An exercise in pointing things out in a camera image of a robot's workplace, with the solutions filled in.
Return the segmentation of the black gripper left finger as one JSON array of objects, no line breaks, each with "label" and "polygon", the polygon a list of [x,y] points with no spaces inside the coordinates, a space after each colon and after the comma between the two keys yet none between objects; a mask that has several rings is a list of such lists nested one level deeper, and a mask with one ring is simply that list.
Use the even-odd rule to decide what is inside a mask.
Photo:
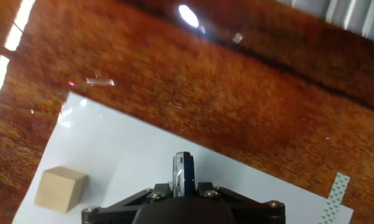
[{"label": "black gripper left finger", "polygon": [[150,203],[172,197],[169,184],[156,184],[109,207],[90,206],[82,210],[83,224],[132,223],[138,210]]}]

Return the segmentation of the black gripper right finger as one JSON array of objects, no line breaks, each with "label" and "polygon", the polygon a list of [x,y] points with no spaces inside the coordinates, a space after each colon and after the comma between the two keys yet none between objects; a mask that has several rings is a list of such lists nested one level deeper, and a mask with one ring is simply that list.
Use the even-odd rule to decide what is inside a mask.
[{"label": "black gripper right finger", "polygon": [[225,205],[237,223],[286,223],[286,206],[276,200],[260,203],[230,189],[214,187],[211,182],[198,183],[197,194]]}]

